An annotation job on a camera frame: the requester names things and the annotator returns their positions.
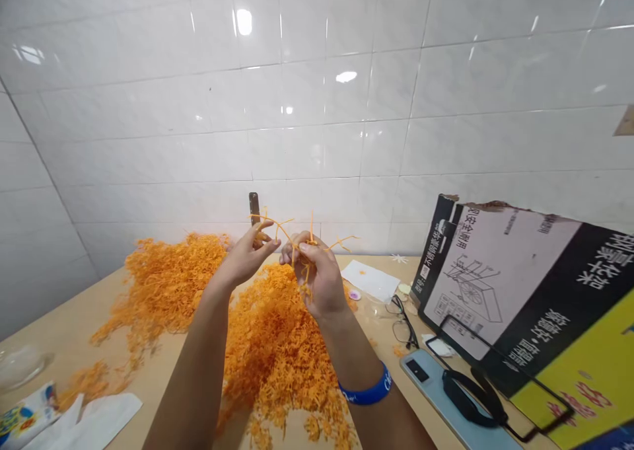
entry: left hand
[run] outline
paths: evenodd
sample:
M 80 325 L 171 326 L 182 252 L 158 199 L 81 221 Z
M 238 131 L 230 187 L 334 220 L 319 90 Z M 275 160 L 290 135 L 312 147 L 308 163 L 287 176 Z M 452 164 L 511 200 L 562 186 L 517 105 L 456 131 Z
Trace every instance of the left hand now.
M 280 240 L 273 240 L 260 232 L 271 225 L 273 221 L 267 220 L 251 227 L 229 252 L 212 280 L 221 280 L 232 290 L 249 280 L 260 269 L 262 262 L 281 244 Z

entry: wooden table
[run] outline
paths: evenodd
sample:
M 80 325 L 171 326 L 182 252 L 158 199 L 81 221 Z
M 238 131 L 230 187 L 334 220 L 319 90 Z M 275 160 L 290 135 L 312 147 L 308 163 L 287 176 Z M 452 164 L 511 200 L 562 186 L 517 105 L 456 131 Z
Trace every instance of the wooden table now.
M 274 254 L 269 257 L 267 262 L 277 261 L 278 256 L 278 254 Z M 378 268 L 408 284 L 414 278 L 420 260 L 418 257 L 409 257 L 408 263 L 399 264 L 389 256 L 337 256 L 337 261 L 342 269 L 352 259 Z M 127 285 L 123 284 L 125 277 L 126 272 L 123 268 L 117 270 L 0 343 L 0 349 L 34 344 L 41 351 L 52 355 L 52 361 L 37 378 L 15 391 L 0 396 L 0 411 L 10 408 L 50 380 L 63 386 L 73 372 L 92 365 L 98 359 L 104 358 L 106 362 L 115 365 L 125 362 L 127 353 L 125 350 L 126 331 L 124 330 L 117 331 L 99 348 L 88 344 L 90 336 L 108 319 L 110 306 L 114 299 L 127 290 Z M 249 285 L 250 281 L 239 287 L 236 292 L 239 293 Z M 421 333 L 431 333 L 431 331 L 415 314 L 411 304 L 406 305 L 406 307 L 408 307 L 409 319 L 416 329 L 421 346 L 424 347 Z M 379 358 L 388 366 L 395 382 L 438 448 L 443 450 L 463 449 L 463 445 L 452 433 L 452 430 L 400 369 L 398 358 L 394 355 L 394 345 L 398 344 L 392 332 L 394 319 L 373 316 L 376 308 L 377 306 L 364 296 L 359 301 L 359 310 L 356 315 L 366 335 L 378 342 L 376 352 Z M 185 335 L 183 334 L 161 336 L 158 353 L 147 358 L 145 366 L 141 368 L 129 387 L 129 391 L 135 393 L 143 401 L 143 407 L 113 440 L 108 447 L 109 449 L 141 448 L 184 340 Z M 462 358 L 452 357 L 449 362 L 454 369 L 468 374 L 469 368 Z M 528 419 L 511 403 L 504 399 L 503 402 L 514 427 L 518 431 L 528 431 L 532 427 Z M 286 438 L 283 441 L 281 431 L 272 428 L 274 448 L 332 448 L 332 440 L 326 443 L 322 439 L 317 444 L 308 442 L 302 426 L 305 418 L 306 412 L 304 411 L 292 411 L 289 414 Z M 248 449 L 249 438 L 242 438 L 243 428 L 242 424 L 229 426 L 223 438 L 216 442 L 214 447 L 222 450 Z M 525 448 L 548 450 L 557 449 L 557 446 L 548 438 L 538 435 L 532 442 L 525 445 Z

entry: blue wristband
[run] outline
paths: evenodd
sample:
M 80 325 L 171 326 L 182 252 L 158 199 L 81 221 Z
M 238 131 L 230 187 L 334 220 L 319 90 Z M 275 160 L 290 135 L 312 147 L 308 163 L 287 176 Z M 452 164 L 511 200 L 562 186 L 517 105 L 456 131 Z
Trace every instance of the blue wristband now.
M 385 364 L 383 364 L 383 377 L 381 377 L 381 380 L 377 385 L 371 387 L 367 391 L 357 393 L 347 391 L 341 387 L 341 383 L 339 383 L 339 388 L 341 389 L 343 397 L 345 397 L 348 402 L 356 405 L 372 405 L 382 400 L 390 392 L 390 389 L 392 388 L 392 376 L 390 375 L 388 368 L 385 367 Z

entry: snack package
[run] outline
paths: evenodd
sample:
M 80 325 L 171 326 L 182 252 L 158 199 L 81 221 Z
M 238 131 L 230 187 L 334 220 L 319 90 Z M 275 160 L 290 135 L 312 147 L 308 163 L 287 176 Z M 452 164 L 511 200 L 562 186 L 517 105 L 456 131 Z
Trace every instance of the snack package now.
M 51 381 L 0 416 L 0 450 L 21 449 L 60 415 Z

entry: white card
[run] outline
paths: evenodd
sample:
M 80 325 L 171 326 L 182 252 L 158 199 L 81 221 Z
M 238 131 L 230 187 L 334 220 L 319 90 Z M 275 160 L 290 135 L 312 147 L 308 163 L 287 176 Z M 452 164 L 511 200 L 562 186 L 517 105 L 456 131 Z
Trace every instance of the white card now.
M 396 287 L 401 282 L 398 278 L 381 272 L 376 268 L 364 265 L 356 260 L 341 271 L 347 281 L 373 297 L 387 303 L 391 300 Z

